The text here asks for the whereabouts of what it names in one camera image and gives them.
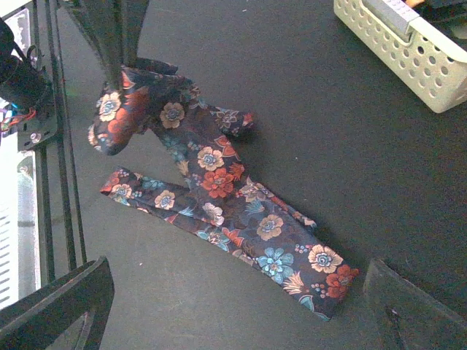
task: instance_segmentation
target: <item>white plastic basket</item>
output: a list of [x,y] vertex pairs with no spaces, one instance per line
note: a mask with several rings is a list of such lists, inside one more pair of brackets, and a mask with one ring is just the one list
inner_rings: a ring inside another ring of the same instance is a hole
[[434,112],[467,100],[467,52],[401,0],[334,0],[334,13]]

